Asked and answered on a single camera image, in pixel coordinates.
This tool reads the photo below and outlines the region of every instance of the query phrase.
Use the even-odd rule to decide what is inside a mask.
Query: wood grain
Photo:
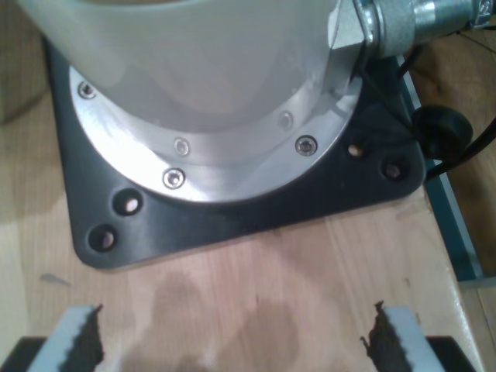
[[[142,267],[83,265],[40,40],[0,4],[0,359],[17,337],[49,334],[67,306],[103,304],[99,371],[372,371],[359,338],[385,300],[426,334],[453,336],[483,370],[422,189]]]
[[[472,324],[475,340],[487,370],[496,370],[496,306],[492,308],[488,302],[494,302],[496,291],[493,288],[477,290],[461,288],[463,302]]]
[[[496,47],[495,32],[467,34]],[[423,105],[438,104],[462,112],[478,136],[496,117],[496,59],[462,36],[431,42],[412,79]],[[448,173],[453,191],[487,276],[496,275],[496,145]]]

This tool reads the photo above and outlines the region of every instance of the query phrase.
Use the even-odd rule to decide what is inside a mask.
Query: wooden table
[[[102,371],[372,371],[359,338],[385,300],[483,370],[423,189],[96,271],[72,248],[40,38],[12,2],[0,3],[0,120],[0,360],[20,336],[49,334],[67,306],[103,304]]]

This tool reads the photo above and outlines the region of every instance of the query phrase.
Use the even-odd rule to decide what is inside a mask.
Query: black knob
[[[417,109],[412,115],[412,131],[424,156],[437,160],[459,158],[474,134],[465,116],[438,105]]]

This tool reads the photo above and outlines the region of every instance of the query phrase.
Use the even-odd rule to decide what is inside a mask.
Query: mounting hole
[[[389,181],[403,181],[410,173],[410,163],[406,157],[387,157],[382,162],[382,174]]]
[[[99,225],[90,231],[88,244],[98,252],[108,252],[117,244],[117,232],[110,225]]]
[[[360,159],[364,154],[365,151],[360,145],[352,143],[348,146],[348,155],[350,155],[353,159]]]
[[[135,215],[143,206],[143,197],[133,188],[125,188],[115,194],[112,207],[118,215]]]

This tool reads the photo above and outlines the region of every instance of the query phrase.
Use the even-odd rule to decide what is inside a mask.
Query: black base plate
[[[69,65],[53,47],[48,46],[47,53],[74,248],[89,266],[109,269],[136,264],[401,198],[423,182],[424,160],[418,144],[364,89],[340,141],[316,167],[287,187],[232,205],[188,204],[155,195],[124,178],[94,150],[73,110]],[[391,102],[404,110],[394,75],[397,67],[390,59],[369,64],[367,70]],[[349,155],[350,144],[363,149],[360,159]],[[384,175],[387,172],[394,180]],[[121,202],[115,196],[126,189],[141,199],[141,208],[122,216],[114,202]]]

